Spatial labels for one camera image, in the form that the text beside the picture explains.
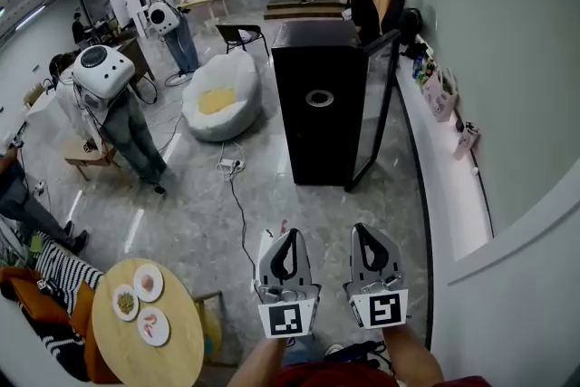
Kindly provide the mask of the black backpack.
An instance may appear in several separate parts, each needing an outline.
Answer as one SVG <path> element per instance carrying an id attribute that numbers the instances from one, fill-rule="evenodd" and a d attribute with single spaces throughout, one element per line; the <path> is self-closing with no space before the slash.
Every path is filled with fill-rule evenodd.
<path id="1" fill-rule="evenodd" d="M 421 32 L 423 27 L 422 15 L 417 8 L 405 8 L 401 12 L 398 22 L 400 31 L 400 42 L 402 45 L 411 45 L 415 42 L 415 37 Z"/>

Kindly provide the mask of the black office chair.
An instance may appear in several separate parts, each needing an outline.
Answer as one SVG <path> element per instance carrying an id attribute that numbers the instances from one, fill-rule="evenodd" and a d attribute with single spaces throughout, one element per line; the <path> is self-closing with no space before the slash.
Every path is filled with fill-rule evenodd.
<path id="1" fill-rule="evenodd" d="M 406 0 L 390 0 L 381 22 L 383 34 L 397 29 Z"/>

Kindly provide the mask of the white plate with pink meat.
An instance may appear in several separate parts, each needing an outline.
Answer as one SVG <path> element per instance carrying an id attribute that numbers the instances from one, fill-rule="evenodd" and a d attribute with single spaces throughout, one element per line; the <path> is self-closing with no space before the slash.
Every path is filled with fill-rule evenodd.
<path id="1" fill-rule="evenodd" d="M 164 288 L 163 275 L 153 264 L 141 265 L 133 277 L 133 288 L 137 297 L 145 303 L 157 301 Z"/>

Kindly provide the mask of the brown wooden desk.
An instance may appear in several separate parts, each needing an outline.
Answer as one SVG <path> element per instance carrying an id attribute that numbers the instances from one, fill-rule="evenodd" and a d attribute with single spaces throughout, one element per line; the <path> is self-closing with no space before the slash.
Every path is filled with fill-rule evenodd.
<path id="1" fill-rule="evenodd" d="M 123 40 L 112 48 L 118 50 L 133 62 L 136 74 L 147 76 L 152 81 L 155 81 L 155 76 L 136 38 Z"/>

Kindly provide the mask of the white plate with green beans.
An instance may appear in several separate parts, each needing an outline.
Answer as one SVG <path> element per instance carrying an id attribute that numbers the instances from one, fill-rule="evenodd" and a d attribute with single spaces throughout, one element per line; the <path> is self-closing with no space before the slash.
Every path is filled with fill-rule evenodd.
<path id="1" fill-rule="evenodd" d="M 112 308 L 114 313 L 124 322 L 135 319 L 139 312 L 140 302 L 130 285 L 121 284 L 113 292 Z"/>

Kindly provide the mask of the round wooden table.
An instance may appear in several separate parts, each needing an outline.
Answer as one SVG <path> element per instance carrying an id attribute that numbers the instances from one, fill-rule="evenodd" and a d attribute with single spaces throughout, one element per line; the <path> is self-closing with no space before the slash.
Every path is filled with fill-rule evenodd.
<path id="1" fill-rule="evenodd" d="M 169 339 L 161 347 L 142 340 L 135 321 L 124 322 L 113 311 L 119 285 L 133 283 L 146 258 L 127 258 L 101 279 L 92 303 L 92 330 L 103 360 L 128 387 L 192 387 L 204 362 L 204 336 L 188 290 L 165 266 L 158 265 L 164 286 L 160 298 L 140 308 L 156 307 L 169 320 Z"/>

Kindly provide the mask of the black-white striped cloth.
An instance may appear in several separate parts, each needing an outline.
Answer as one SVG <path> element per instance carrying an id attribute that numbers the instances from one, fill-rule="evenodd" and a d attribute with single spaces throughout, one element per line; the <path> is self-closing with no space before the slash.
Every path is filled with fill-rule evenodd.
<path id="1" fill-rule="evenodd" d="M 96 290 L 104 273 L 86 263 L 68 250 L 54 243 L 45 242 L 38 255 L 35 270 L 45 281 L 54 281 L 61 293 L 60 301 L 68 315 L 73 313 L 81 283 Z"/>

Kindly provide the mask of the ceiling light tube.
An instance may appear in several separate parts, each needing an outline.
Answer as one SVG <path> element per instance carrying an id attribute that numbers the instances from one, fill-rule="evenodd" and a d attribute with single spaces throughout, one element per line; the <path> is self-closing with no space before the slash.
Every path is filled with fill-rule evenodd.
<path id="1" fill-rule="evenodd" d="M 24 20 L 22 20 L 16 27 L 15 30 L 16 31 L 20 31 L 21 29 L 23 29 L 24 27 L 26 27 L 28 24 L 30 24 L 44 9 L 46 8 L 46 5 L 41 5 L 38 8 L 36 8 L 33 12 L 31 12 Z"/>

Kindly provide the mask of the person's red shirt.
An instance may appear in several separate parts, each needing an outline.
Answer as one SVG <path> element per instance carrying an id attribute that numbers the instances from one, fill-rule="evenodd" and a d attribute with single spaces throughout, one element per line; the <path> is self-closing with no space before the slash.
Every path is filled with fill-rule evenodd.
<path id="1" fill-rule="evenodd" d="M 307 363 L 282 369 L 272 387 L 401 387 L 392 375 L 358 363 Z M 434 387 L 491 387 L 481 376 L 468 376 Z"/>

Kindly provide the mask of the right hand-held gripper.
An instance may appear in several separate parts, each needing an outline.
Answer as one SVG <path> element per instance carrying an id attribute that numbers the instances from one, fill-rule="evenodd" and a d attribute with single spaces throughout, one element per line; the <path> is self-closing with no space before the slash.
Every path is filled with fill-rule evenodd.
<path id="1" fill-rule="evenodd" d="M 405 324 L 409 290 L 403 287 L 398 246 L 363 223 L 354 225 L 352 246 L 353 281 L 343 290 L 357 324 L 367 330 Z"/>

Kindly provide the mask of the wooden chair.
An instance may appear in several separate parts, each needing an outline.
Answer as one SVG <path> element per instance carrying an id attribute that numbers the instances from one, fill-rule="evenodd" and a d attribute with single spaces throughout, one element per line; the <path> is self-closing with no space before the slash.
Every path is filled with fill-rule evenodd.
<path id="1" fill-rule="evenodd" d="M 237 368 L 235 363 L 228 363 L 223 360 L 222 326 L 216 314 L 206 304 L 206 302 L 211 299 L 217 299 L 222 303 L 223 292 L 219 290 L 193 298 L 203 333 L 204 365 L 213 368 Z"/>

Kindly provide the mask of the person's right forearm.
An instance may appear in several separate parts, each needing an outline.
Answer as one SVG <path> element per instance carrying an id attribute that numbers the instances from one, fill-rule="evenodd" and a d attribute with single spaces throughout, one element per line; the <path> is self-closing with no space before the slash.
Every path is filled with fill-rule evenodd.
<path id="1" fill-rule="evenodd" d="M 406 387 L 434 387 L 444 382 L 433 354 L 407 324 L 382 329 L 395 376 Z"/>

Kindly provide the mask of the orange sofa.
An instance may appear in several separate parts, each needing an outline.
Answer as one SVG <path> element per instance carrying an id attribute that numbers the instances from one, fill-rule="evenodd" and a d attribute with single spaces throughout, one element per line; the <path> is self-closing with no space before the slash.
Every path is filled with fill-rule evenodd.
<path id="1" fill-rule="evenodd" d="M 46 350 L 80 382 L 119 384 L 104 361 L 92 328 L 95 290 L 82 280 L 72 311 L 68 313 L 47 290 L 41 276 L 19 267 L 0 268 L 0 295 L 21 306 L 22 313 Z"/>

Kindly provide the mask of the person's left forearm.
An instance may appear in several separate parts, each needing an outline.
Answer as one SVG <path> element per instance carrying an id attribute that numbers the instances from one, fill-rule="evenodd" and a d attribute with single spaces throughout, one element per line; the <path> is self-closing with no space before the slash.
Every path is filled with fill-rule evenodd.
<path id="1" fill-rule="evenodd" d="M 288 338 L 265 339 L 244 360 L 227 387 L 272 387 L 283 367 Z"/>

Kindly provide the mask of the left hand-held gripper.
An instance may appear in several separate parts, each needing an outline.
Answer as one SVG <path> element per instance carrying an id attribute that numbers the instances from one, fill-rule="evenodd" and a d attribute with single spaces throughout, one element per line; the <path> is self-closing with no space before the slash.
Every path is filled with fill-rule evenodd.
<path id="1" fill-rule="evenodd" d="M 312 333 L 321 286 L 312 284 L 305 239 L 297 228 L 278 238 L 266 234 L 260 245 L 258 312 L 266 338 Z"/>

